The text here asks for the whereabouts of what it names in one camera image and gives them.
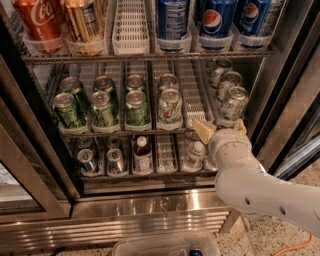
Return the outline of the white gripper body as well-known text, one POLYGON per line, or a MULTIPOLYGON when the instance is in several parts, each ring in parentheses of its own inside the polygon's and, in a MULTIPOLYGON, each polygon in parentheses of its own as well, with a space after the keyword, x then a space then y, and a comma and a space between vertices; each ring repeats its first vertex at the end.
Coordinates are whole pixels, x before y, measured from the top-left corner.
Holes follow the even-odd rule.
POLYGON ((210 139, 209 155, 219 171, 244 166, 255 170, 257 159, 252 153, 252 145, 248 137, 234 129, 220 129, 210 139))

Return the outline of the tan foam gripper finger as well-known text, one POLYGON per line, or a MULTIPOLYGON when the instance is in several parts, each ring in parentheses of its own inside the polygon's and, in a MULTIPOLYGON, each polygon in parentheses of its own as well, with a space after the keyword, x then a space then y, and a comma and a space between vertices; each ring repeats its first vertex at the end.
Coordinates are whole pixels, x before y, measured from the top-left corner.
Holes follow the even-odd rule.
POLYGON ((202 119, 194 119, 193 120, 193 129, 198 134, 200 140, 207 144, 211 137, 216 133, 217 127, 205 120, 202 119))
POLYGON ((247 133, 247 129, 244 125, 244 122, 242 119, 238 119, 234 125, 234 130, 241 132, 242 134, 247 133))

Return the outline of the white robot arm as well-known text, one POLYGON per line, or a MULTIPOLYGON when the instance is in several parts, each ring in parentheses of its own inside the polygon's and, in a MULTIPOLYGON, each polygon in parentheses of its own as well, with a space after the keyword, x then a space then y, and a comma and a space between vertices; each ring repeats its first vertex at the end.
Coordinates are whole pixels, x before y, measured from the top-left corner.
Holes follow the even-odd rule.
POLYGON ((218 129, 195 119, 192 126, 217 164, 215 188, 223 202, 251 220, 267 222, 276 217, 320 237, 319 187, 268 174, 252 153, 242 121, 233 128, 218 129))

